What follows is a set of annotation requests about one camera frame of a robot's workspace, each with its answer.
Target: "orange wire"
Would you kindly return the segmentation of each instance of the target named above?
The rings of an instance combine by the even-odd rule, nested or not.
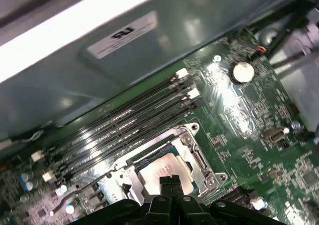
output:
[[[257,50],[262,52],[262,53],[266,53],[267,52],[267,49],[265,47],[262,47],[262,46],[258,46]]]

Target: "ram slot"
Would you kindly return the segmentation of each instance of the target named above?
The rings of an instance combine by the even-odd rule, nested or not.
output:
[[[127,117],[123,117],[119,120],[116,120],[115,122],[112,122],[108,127],[104,128],[103,130],[99,131],[99,133],[94,134],[93,136],[88,136],[85,140],[81,141],[81,143],[78,143],[72,147],[69,147],[68,149],[65,149],[64,151],[60,151],[58,154],[52,155],[48,161],[50,163],[56,163],[61,160],[68,159],[70,155],[74,155],[75,152],[77,152],[79,149],[86,147],[88,144],[91,143],[99,143],[102,142],[104,138],[107,138],[107,134],[112,133],[112,131],[115,131],[119,128],[122,128],[125,124],[128,124],[127,121],[134,121],[133,123],[130,123],[128,128],[133,126],[135,121],[137,121],[137,118],[141,115],[143,115],[146,111],[150,110],[151,108],[163,103],[164,101],[167,101],[167,99],[172,99],[175,96],[175,91],[170,91],[169,93],[166,93],[162,95],[161,97],[151,101],[150,103],[146,104],[145,106],[141,107],[140,109],[132,112]]]
[[[160,116],[161,114],[164,114],[169,109],[171,109],[172,107],[174,107],[175,105],[178,105],[180,103],[181,103],[180,100],[176,100],[173,103],[168,104],[168,106],[165,106],[161,110],[158,110],[155,113],[152,113],[149,116],[146,116],[145,118],[138,121],[137,123],[134,123],[133,126],[125,128],[124,130],[120,130],[118,133],[112,134],[111,137],[109,137],[103,143],[98,144],[97,146],[76,155],[75,158],[72,158],[70,161],[67,161],[65,164],[62,164],[60,166],[59,170],[63,171],[67,167],[73,166],[75,163],[78,163],[79,161],[85,160],[92,153],[102,149],[103,147],[107,146],[109,143],[112,143],[116,140],[119,140],[121,137],[127,136],[127,134],[129,134],[131,131],[135,131],[135,130],[139,130],[140,128],[143,128],[145,126],[145,124],[149,124],[153,118]]]
[[[114,147],[108,149],[106,152],[98,155],[94,159],[86,162],[85,164],[81,165],[80,167],[77,167],[77,168],[73,169],[72,171],[68,172],[67,174],[61,176],[60,178],[58,178],[57,184],[59,185],[63,182],[68,182],[72,178],[75,178],[79,175],[82,175],[83,173],[87,172],[89,169],[91,169],[92,167],[94,167],[98,163],[106,160],[108,157],[119,152],[124,147],[130,147],[130,146],[136,144],[137,141],[139,141],[143,136],[147,135],[151,131],[153,131],[153,130],[157,129],[158,127],[163,126],[169,122],[172,122],[173,120],[175,120],[179,116],[199,107],[201,104],[202,104],[201,99],[199,99],[197,101],[190,102],[186,106],[180,107],[180,109],[178,111],[176,111],[174,113],[170,113],[169,115],[166,115],[164,118],[158,120],[157,122],[155,122],[155,123],[151,122],[149,126],[145,126],[145,127],[141,128],[141,130],[138,133],[135,133],[128,140],[125,140],[124,142],[118,144],[117,146],[114,146]]]
[[[100,130],[101,127],[103,128],[106,124],[108,125],[108,122],[112,118],[116,118],[120,116],[121,114],[125,114],[127,110],[130,108],[145,102],[146,100],[150,99],[152,96],[158,94],[160,91],[172,87],[173,91],[178,91],[181,87],[184,87],[184,82],[189,82],[189,79],[191,78],[190,75],[188,75],[188,72],[186,69],[181,69],[174,77],[167,79],[166,81],[162,82],[161,84],[157,85],[156,87],[153,87],[152,89],[148,90],[147,92],[143,93],[142,95],[136,97],[135,99],[131,100],[130,102],[126,103],[125,105],[116,108],[109,112],[106,116],[96,120],[92,124],[82,128],[77,133],[71,135],[70,137],[66,138],[57,146],[53,146],[49,148],[46,152],[48,154],[58,151],[62,147],[68,147],[68,145],[71,143],[77,144],[81,142],[83,139],[86,139],[85,136],[83,137],[83,134],[87,133],[88,131],[92,130]]]

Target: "ul logo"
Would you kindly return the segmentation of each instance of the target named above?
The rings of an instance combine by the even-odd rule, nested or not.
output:
[[[132,27],[126,27],[125,29],[117,32],[116,34],[114,34],[112,36],[112,38],[114,39],[121,39],[122,37],[132,33],[134,31],[134,29]]]

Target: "motherboard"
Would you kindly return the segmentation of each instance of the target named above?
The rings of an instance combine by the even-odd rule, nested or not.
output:
[[[3,162],[0,225],[66,225],[122,199],[143,204],[172,175],[204,204],[316,224],[319,149],[254,55],[220,38]]]

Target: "label sticker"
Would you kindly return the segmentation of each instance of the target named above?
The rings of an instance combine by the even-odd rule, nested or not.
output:
[[[87,50],[97,59],[101,59],[132,40],[155,29],[157,24],[156,11],[152,11],[91,45]]]

